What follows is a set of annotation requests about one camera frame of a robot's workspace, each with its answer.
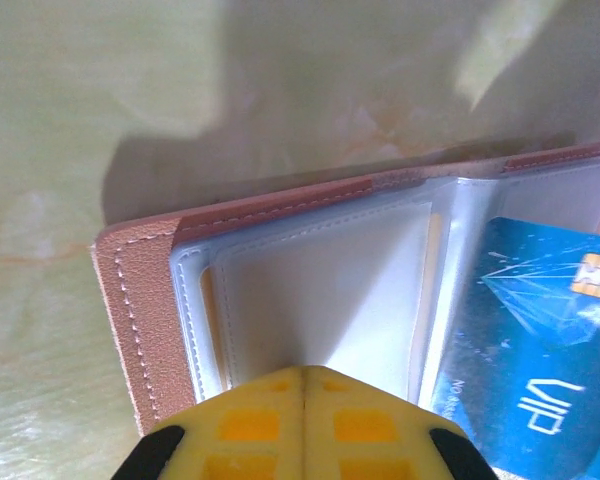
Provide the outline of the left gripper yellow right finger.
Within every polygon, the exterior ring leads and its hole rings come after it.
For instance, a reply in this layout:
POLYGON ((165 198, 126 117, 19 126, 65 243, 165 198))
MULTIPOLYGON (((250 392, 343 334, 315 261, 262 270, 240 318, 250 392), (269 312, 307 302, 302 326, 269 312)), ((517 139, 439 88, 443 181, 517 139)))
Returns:
POLYGON ((498 480, 454 422, 326 367, 302 381, 305 480, 498 480))

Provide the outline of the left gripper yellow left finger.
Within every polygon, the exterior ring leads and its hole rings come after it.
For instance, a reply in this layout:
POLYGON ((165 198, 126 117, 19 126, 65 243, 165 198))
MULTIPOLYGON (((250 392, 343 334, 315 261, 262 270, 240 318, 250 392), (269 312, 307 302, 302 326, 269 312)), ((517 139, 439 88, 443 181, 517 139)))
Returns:
POLYGON ((286 368, 158 422, 112 480, 303 480, 305 380, 286 368))

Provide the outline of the blue VIP card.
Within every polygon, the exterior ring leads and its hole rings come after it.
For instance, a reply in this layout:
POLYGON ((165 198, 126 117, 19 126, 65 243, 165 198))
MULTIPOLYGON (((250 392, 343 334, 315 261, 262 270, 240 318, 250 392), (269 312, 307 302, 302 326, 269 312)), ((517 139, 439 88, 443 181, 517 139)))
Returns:
POLYGON ((600 235, 487 223, 431 406, 500 475, 600 480, 600 235))

